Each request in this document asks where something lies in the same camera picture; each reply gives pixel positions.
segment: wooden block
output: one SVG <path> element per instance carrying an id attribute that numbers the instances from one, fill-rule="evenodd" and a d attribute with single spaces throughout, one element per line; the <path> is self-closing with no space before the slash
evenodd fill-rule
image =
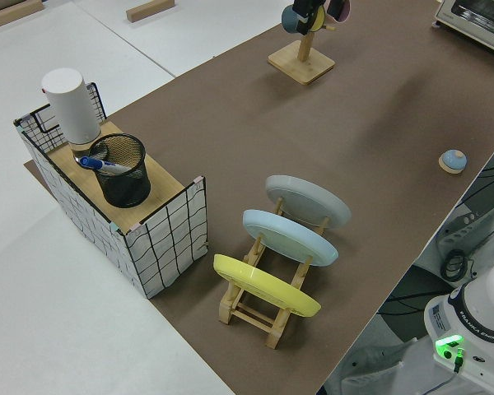
<path id="1" fill-rule="evenodd" d="M 0 26 L 41 10 L 44 10 L 42 0 L 25 0 L 20 4 L 0 10 Z"/>
<path id="2" fill-rule="evenodd" d="M 126 11 L 126 17 L 132 23 L 140 21 L 150 15 L 157 14 L 158 12 L 168 10 L 174 6 L 174 0 L 152 0 L 151 2 L 145 2 L 141 6 L 130 8 Z"/>
<path id="3" fill-rule="evenodd" d="M 100 132 L 104 136 L 111 133 L 121 133 L 121 130 L 110 121 L 107 121 L 101 124 Z M 150 194 L 144 202 L 135 207 L 117 208 L 105 200 L 95 173 L 91 170 L 83 169 L 75 162 L 68 144 L 62 144 L 55 148 L 49 152 L 48 156 L 124 234 L 127 234 L 133 225 L 152 214 L 157 208 L 184 189 L 179 181 L 147 154 L 145 166 L 150 179 Z"/>
<path id="4" fill-rule="evenodd" d="M 269 55 L 269 63 L 302 85 L 310 84 L 331 70 L 335 65 L 332 59 L 321 54 L 316 49 L 311 49 L 309 57 L 302 62 L 298 58 L 300 46 L 301 42 L 295 41 L 279 49 L 277 52 Z"/>

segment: marker pen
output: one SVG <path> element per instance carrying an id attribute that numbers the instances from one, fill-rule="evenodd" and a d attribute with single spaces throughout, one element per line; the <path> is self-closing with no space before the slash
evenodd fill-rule
<path id="1" fill-rule="evenodd" d="M 129 171 L 131 168 L 123 165 L 117 165 L 116 163 L 106 162 L 92 158 L 90 156 L 83 156 L 79 163 L 82 167 L 91 170 L 99 170 L 109 174 L 122 174 Z"/>

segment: wooden base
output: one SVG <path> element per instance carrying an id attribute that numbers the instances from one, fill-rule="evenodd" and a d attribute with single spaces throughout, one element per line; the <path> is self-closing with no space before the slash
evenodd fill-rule
<path id="1" fill-rule="evenodd" d="M 269 55 L 268 61 L 278 70 L 285 72 L 302 85 L 310 84 L 335 65 L 332 59 L 321 54 L 316 49 L 310 49 L 309 57 L 302 62 L 298 58 L 300 47 L 301 42 L 298 40 L 290 43 Z"/>
<path id="2" fill-rule="evenodd" d="M 44 10 L 42 0 L 26 0 L 20 4 L 10 6 L 0 10 L 0 26 L 41 10 Z"/>
<path id="3" fill-rule="evenodd" d="M 274 210 L 275 214 L 282 215 L 282 198 L 277 200 L 277 205 Z M 319 235 L 324 233 L 324 229 L 328 224 L 328 218 L 324 223 L 315 229 L 315 232 Z M 251 266 L 256 267 L 260 258 L 265 251 L 265 246 L 261 243 L 261 238 L 258 237 L 249 253 L 244 256 L 244 262 Z M 291 281 L 291 285 L 296 289 L 300 289 L 305 280 L 312 258 L 309 258 L 306 262 L 300 263 L 296 269 L 295 276 Z M 228 324 L 231 321 L 232 316 L 236 316 L 255 327 L 262 329 L 268 333 L 265 345 L 269 348 L 275 349 L 280 337 L 282 337 L 283 331 L 286 328 L 287 320 L 291 316 L 289 309 L 279 309 L 277 317 L 272 319 L 264 314 L 261 314 L 255 309 L 251 309 L 249 306 L 241 303 L 241 297 L 244 294 L 244 290 L 235 285 L 232 281 L 229 281 L 226 293 L 223 295 L 220 301 L 219 319 L 223 323 Z"/>
<path id="4" fill-rule="evenodd" d="M 168 10 L 174 6 L 174 0 L 152 0 L 145 2 L 141 6 L 130 8 L 126 11 L 126 17 L 132 23 L 140 21 L 158 12 Z"/>
<path id="5" fill-rule="evenodd" d="M 104 136 L 111 133 L 121 133 L 121 130 L 107 121 L 100 125 L 100 132 Z M 83 169 L 75 162 L 68 144 L 55 148 L 48 156 L 124 234 L 127 234 L 132 226 L 152 214 L 184 189 L 179 181 L 147 155 L 145 166 L 147 167 L 148 179 L 150 179 L 150 194 L 144 202 L 135 207 L 117 208 L 106 201 L 95 173 L 92 170 Z"/>

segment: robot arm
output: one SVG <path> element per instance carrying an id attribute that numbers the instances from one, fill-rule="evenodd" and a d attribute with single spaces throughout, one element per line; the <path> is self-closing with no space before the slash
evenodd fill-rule
<path id="1" fill-rule="evenodd" d="M 432 299 L 425 325 L 436 346 L 434 359 L 494 394 L 494 267 Z M 454 364 L 457 356 L 464 361 L 461 369 Z"/>

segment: plate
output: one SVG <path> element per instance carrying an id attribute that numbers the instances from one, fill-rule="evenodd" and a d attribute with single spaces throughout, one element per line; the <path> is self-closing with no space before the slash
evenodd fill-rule
<path id="1" fill-rule="evenodd" d="M 311 266 L 328 266 L 338 258 L 338 251 L 326 239 L 283 216 L 260 210 L 244 211 L 244 228 L 253 238 L 281 255 Z"/>
<path id="2" fill-rule="evenodd" d="M 272 175 L 265 190 L 274 203 L 283 198 L 282 210 L 290 218 L 320 226 L 326 217 L 326 228 L 338 228 L 352 217 L 349 207 L 330 191 L 290 175 Z"/>
<path id="3" fill-rule="evenodd" d="M 301 317 L 312 317 L 320 310 L 319 302 L 301 290 L 237 259 L 216 254 L 214 255 L 214 270 L 250 294 L 280 309 L 289 309 Z"/>

